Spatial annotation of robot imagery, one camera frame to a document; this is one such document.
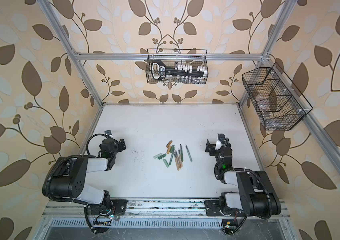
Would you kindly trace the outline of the dark green pen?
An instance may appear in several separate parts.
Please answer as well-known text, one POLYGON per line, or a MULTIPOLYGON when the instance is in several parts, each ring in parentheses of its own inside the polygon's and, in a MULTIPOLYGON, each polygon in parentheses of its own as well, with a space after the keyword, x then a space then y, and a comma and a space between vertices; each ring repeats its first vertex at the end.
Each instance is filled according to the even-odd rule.
POLYGON ((180 144, 179 154, 180 154, 181 161, 184 162, 184 155, 183 155, 183 147, 182 147, 182 144, 180 144))
POLYGON ((193 158, 192 158, 192 155, 190 153, 190 150, 189 150, 187 145, 185 145, 185 146, 186 146, 186 150, 187 150, 187 154, 188 154, 189 160, 190 160, 190 162, 193 162, 193 158))

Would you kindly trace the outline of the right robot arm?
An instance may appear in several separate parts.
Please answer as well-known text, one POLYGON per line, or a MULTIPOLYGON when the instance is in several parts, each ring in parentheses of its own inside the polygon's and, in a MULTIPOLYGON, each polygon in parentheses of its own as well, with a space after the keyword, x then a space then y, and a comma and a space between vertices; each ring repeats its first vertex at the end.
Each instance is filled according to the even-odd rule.
POLYGON ((217 201, 205 201, 207 216, 230 217, 241 212, 248 217, 269 219, 282 211, 280 200, 265 171, 235 168, 229 138, 218 134, 215 144, 207 141, 206 153, 214 156, 216 180, 237 188, 236 192, 223 192, 217 201))

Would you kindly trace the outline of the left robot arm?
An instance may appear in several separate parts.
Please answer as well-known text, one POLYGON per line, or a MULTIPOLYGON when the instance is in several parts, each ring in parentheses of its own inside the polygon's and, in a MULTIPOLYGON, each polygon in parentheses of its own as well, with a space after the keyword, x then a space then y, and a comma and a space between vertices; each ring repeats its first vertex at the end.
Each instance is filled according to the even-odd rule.
POLYGON ((114 139, 111 131, 92 135, 86 142, 85 155, 60 157, 51 167, 42 194, 54 202, 81 204, 86 215, 113 218, 124 214, 127 200, 112 200, 109 191, 86 182, 89 173, 111 170, 117 154, 124 150, 125 140, 114 139))

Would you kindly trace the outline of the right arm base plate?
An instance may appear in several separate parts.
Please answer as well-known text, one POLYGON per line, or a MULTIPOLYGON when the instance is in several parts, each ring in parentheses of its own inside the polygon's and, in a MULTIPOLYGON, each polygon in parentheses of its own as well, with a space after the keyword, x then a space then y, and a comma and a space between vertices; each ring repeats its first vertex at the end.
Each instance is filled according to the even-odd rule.
POLYGON ((205 210, 207 217, 225 217, 219 200, 205 200, 205 210))

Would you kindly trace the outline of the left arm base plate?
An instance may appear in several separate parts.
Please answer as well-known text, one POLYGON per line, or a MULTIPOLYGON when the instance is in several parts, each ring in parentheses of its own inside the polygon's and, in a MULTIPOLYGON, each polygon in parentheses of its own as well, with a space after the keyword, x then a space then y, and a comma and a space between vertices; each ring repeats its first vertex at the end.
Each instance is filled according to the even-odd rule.
POLYGON ((91 216, 121 216, 126 212, 127 203, 128 200, 126 199, 111 199, 111 205, 109 206, 105 204, 88 205, 84 210, 91 216))

